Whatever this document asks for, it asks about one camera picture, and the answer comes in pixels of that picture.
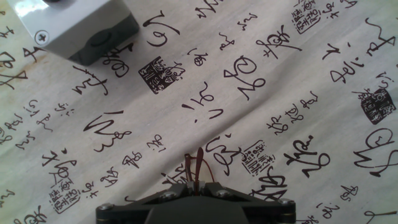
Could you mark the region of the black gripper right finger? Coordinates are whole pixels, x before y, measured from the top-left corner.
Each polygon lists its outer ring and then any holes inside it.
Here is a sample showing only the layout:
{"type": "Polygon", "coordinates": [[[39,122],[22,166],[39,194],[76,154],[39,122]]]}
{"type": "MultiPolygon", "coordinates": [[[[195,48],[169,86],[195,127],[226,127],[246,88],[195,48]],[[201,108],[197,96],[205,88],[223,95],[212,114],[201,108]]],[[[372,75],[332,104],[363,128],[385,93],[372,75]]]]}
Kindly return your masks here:
{"type": "Polygon", "coordinates": [[[295,223],[296,203],[291,199],[266,202],[218,182],[196,184],[196,214],[205,223],[295,223]]]}

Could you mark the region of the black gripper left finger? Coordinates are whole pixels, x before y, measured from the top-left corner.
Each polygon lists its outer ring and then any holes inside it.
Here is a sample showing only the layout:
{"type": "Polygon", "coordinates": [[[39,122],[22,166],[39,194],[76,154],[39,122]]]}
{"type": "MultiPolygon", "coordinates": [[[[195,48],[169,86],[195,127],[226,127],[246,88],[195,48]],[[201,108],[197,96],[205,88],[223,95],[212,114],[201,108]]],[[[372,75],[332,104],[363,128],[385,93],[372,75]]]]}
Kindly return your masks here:
{"type": "Polygon", "coordinates": [[[172,184],[154,195],[127,205],[104,203],[96,208],[96,224],[145,223],[150,211],[160,205],[193,196],[195,184],[172,184]]]}

